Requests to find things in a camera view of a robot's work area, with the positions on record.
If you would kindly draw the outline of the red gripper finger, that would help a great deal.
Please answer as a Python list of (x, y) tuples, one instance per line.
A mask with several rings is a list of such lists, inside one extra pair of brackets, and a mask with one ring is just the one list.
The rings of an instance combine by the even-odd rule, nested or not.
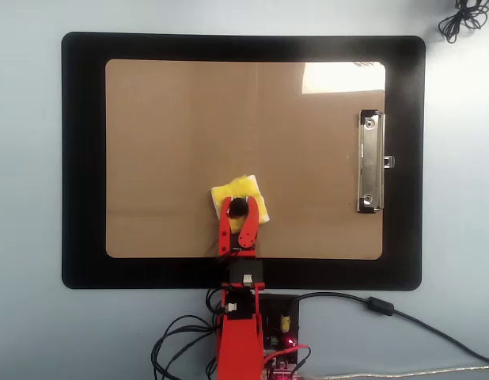
[(220, 212), (220, 223), (219, 223), (219, 230), (221, 233), (231, 232), (229, 216), (228, 216), (229, 206), (231, 202), (232, 202), (231, 197), (226, 197), (222, 202), (222, 207)]
[(246, 201), (248, 212), (243, 216), (244, 221), (237, 242), (242, 249), (251, 249), (255, 245), (257, 239), (260, 224), (260, 212), (258, 203), (254, 197), (248, 197)]

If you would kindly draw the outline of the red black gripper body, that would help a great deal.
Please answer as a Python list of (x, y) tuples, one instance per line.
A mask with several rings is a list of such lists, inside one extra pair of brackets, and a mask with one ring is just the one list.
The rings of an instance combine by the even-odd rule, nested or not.
[(244, 237), (240, 233), (221, 232), (218, 242), (218, 254), (221, 258), (256, 257), (257, 234), (246, 233)]

